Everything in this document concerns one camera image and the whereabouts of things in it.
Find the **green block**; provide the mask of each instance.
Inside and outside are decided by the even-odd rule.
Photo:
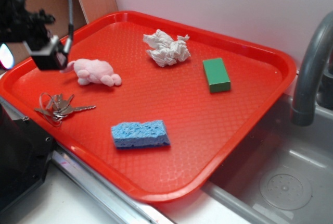
[[[222,58],[209,59],[202,62],[211,93],[228,91],[231,82]]]

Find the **blue sponge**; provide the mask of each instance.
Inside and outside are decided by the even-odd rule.
[[[146,123],[123,122],[112,127],[111,133],[118,149],[170,145],[162,120]]]

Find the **tray rim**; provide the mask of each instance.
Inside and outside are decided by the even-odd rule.
[[[119,11],[116,13],[110,13],[110,14],[107,14],[107,15],[83,26],[82,28],[75,31],[73,44],[78,43],[82,39],[85,39],[91,33],[97,32],[98,30],[102,29],[103,27],[105,27],[111,23],[130,21],[133,23],[137,22],[137,24],[140,24],[140,23],[138,23],[139,19],[141,19],[141,20],[145,19],[145,20],[149,20],[150,22],[153,22],[149,25],[152,28],[154,28],[153,27],[154,25],[164,26],[164,27],[172,26],[172,31],[170,31],[170,30],[168,31],[168,33],[171,33],[171,34],[172,33],[182,34],[185,32],[186,32],[186,34],[190,34],[191,32],[196,32],[196,34],[200,35],[202,38],[194,37],[194,38],[191,38],[191,40],[202,42],[202,39],[204,39],[206,41],[206,44],[209,44],[210,46],[216,46],[218,44],[218,41],[222,40],[226,44],[234,45],[234,48],[236,48],[236,47],[239,48],[239,46],[243,46],[243,47],[245,46],[246,48],[243,48],[243,49],[246,49],[247,51],[249,51],[249,50],[254,51],[254,52],[259,51],[260,53],[265,51],[267,53],[270,53],[272,56],[279,57],[279,63],[278,63],[279,67],[277,67],[276,65],[274,65],[274,66],[277,67],[281,71],[283,80],[279,84],[279,86],[274,90],[274,92],[272,94],[270,94],[270,96],[266,99],[266,101],[263,104],[261,104],[261,106],[255,111],[255,116],[251,115],[251,117],[244,123],[244,125],[241,126],[240,131],[237,131],[236,134],[234,136],[232,136],[232,138],[230,140],[232,140],[232,139],[239,140],[239,141],[237,141],[237,145],[241,142],[242,138],[246,135],[246,133],[249,132],[249,130],[247,130],[247,129],[251,129],[264,116],[264,114],[279,99],[279,97],[283,94],[285,89],[289,86],[289,84],[294,80],[294,78],[296,76],[296,65],[295,65],[294,61],[292,60],[292,58],[289,55],[287,55],[286,53],[281,52],[277,49],[273,49],[273,48],[266,47],[263,45],[236,39],[236,38],[233,38],[230,36],[214,33],[211,31],[198,29],[196,27],[187,26],[185,24],[177,23],[174,21],[169,21],[169,20],[158,18],[155,16],[142,14],[142,13],[139,13],[136,11]],[[0,95],[4,99],[9,101],[11,104],[13,104],[13,106],[17,107],[23,114],[25,114],[27,116],[35,114],[34,110],[26,108],[24,106],[24,103],[21,100],[14,97],[13,95],[11,95],[9,91],[10,91],[10,85],[13,84],[20,77],[20,75],[23,75],[23,73],[15,72],[16,70],[24,69],[26,71],[24,74],[26,74],[26,73],[30,72],[32,69],[34,69],[35,67],[36,66],[35,66],[32,58],[29,57],[26,60],[24,60],[23,62],[17,64],[11,71],[6,72],[3,75],[3,77],[0,79],[0,88],[1,88]],[[39,118],[39,119],[37,119],[36,122],[39,125],[41,125],[46,131],[48,131],[50,134],[54,135],[54,127],[52,127],[48,123],[45,124],[44,121],[42,121],[42,120],[43,120],[42,118]],[[57,137],[61,138],[61,135],[62,135],[62,133],[57,134]],[[224,146],[224,148],[226,148],[227,150],[230,149],[230,147],[228,147],[228,145],[230,146],[230,142],[231,142],[230,140]],[[205,181],[208,179],[208,177],[214,172],[214,170],[232,152],[232,149],[233,148],[231,148],[231,151],[228,152],[227,154],[225,154],[225,152],[222,152],[221,150],[219,150],[219,152],[211,159],[211,161],[201,170],[199,175],[197,175],[192,181],[190,181],[190,183],[188,183],[187,185],[183,185],[182,188],[180,188],[180,189],[177,189],[172,192],[166,192],[166,193],[149,193],[142,189],[138,190],[138,188],[136,188],[132,182],[127,182],[125,180],[126,177],[124,175],[120,174],[115,169],[110,168],[109,166],[106,166],[103,162],[101,163],[100,160],[98,160],[96,157],[94,157],[92,155],[89,156],[90,162],[87,164],[89,166],[91,166],[92,168],[95,168],[96,166],[98,166],[98,170],[100,173],[108,174],[108,173],[110,173],[110,169],[111,169],[112,173],[115,174],[117,177],[117,179],[115,181],[112,181],[112,183],[115,183],[115,185],[119,186],[119,182],[121,181],[120,188],[122,190],[124,190],[129,196],[131,196],[137,200],[140,200],[143,202],[148,202],[148,203],[167,202],[167,201],[171,201],[171,200],[180,198],[180,197],[194,191],[195,189],[200,188],[205,183]],[[84,156],[86,154],[77,154],[76,153],[75,155],[78,156],[80,159],[82,159],[84,162],[86,162],[84,159]]]

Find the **keys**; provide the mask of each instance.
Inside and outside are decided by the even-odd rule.
[[[94,109],[95,105],[92,106],[82,106],[82,107],[72,107],[70,102],[74,98],[74,95],[71,95],[67,100],[63,99],[63,95],[54,95],[50,96],[51,98],[47,103],[45,109],[35,108],[39,113],[42,113],[44,117],[48,116],[52,119],[53,122],[61,122],[65,117],[69,116],[74,112],[80,112],[84,110]]]
[[[78,111],[83,111],[83,110],[88,110],[88,109],[93,109],[96,108],[95,105],[93,106],[83,106],[83,107],[76,107],[73,108],[71,105],[69,105],[67,108],[65,108],[64,110],[60,111],[60,112],[55,112],[55,114],[57,116],[67,116],[73,112],[78,112]]]

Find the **white wall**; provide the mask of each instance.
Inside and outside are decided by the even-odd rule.
[[[333,0],[116,0],[135,10],[279,49],[298,67]]]

